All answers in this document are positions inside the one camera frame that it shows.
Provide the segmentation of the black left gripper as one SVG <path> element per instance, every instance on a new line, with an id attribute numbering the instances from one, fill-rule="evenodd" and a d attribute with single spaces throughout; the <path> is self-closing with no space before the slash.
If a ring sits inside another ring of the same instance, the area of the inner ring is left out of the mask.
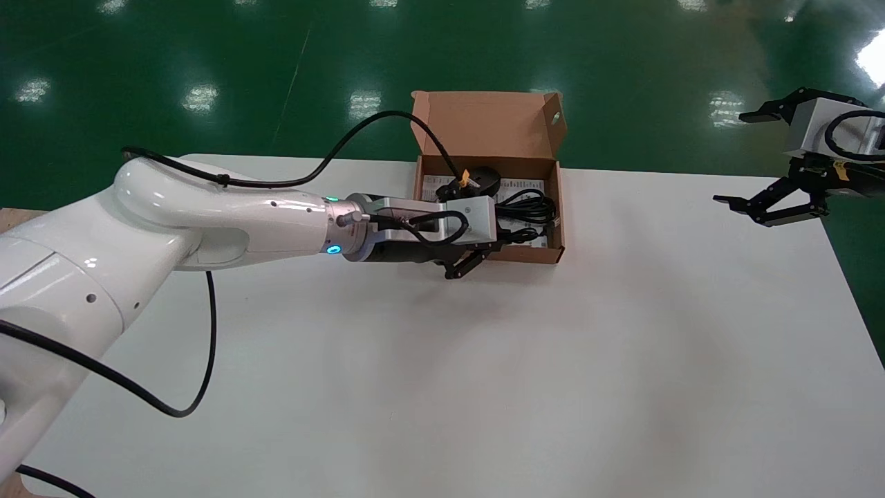
<path id="1" fill-rule="evenodd" d="M 462 184 L 452 180 L 436 190 L 439 203 L 478 196 L 478 184 L 471 180 Z M 412 241 L 382 241 L 362 256 L 362 262 L 377 264 L 437 264 L 445 267 L 445 279 L 461 279 L 494 252 L 500 252 L 504 243 L 479 243 L 478 245 L 428 246 Z"/>

